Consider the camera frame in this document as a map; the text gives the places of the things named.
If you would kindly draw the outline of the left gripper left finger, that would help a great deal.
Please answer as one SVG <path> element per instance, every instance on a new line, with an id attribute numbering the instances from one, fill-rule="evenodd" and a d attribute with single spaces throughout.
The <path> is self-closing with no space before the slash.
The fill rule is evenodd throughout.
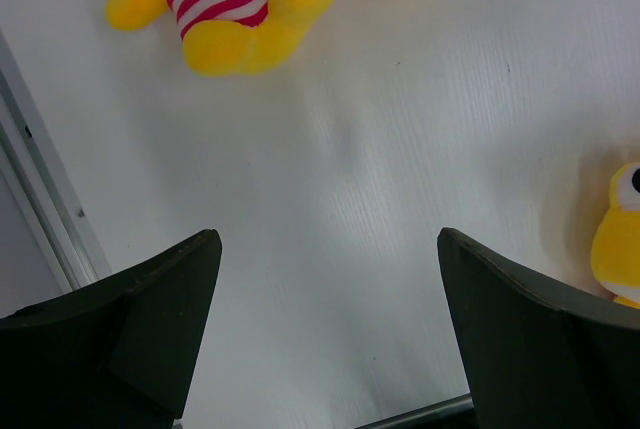
<path id="1" fill-rule="evenodd" d="M 207 229 L 1 320 L 4 428 L 175 428 L 222 256 Z"/>

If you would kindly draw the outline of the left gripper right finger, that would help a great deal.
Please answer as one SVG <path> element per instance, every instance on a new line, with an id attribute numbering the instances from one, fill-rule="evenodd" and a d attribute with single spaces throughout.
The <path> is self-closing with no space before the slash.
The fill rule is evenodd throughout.
<path id="1" fill-rule="evenodd" d="M 438 260 L 482 428 L 636 428 L 639 312 L 451 228 Z"/>

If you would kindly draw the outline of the yellow toy red stripes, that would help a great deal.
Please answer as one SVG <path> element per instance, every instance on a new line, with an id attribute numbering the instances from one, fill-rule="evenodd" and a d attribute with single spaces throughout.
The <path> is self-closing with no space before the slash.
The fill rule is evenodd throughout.
<path id="1" fill-rule="evenodd" d="M 621 167 L 609 185 L 608 209 L 591 247 L 596 281 L 618 304 L 639 308 L 639 163 Z"/>
<path id="2" fill-rule="evenodd" d="M 175 19 L 187 65 L 207 77 L 254 75 L 289 59 L 334 0 L 108 0 L 116 30 Z"/>

